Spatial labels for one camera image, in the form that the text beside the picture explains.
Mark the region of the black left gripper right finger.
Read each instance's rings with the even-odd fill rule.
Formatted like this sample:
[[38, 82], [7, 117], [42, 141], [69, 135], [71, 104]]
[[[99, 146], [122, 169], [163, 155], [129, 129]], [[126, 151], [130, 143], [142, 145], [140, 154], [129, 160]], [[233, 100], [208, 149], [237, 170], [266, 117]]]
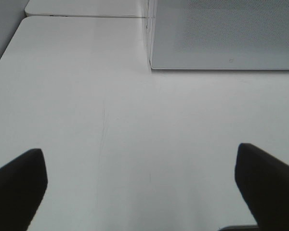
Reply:
[[238, 147], [235, 181], [262, 231], [289, 231], [289, 165], [251, 143]]

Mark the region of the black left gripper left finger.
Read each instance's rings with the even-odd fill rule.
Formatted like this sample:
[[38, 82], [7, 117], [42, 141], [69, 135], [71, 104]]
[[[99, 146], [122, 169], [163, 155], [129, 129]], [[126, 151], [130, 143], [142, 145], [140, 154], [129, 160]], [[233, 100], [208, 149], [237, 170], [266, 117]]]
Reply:
[[0, 168], [0, 231], [26, 231], [48, 185], [41, 149], [30, 149]]

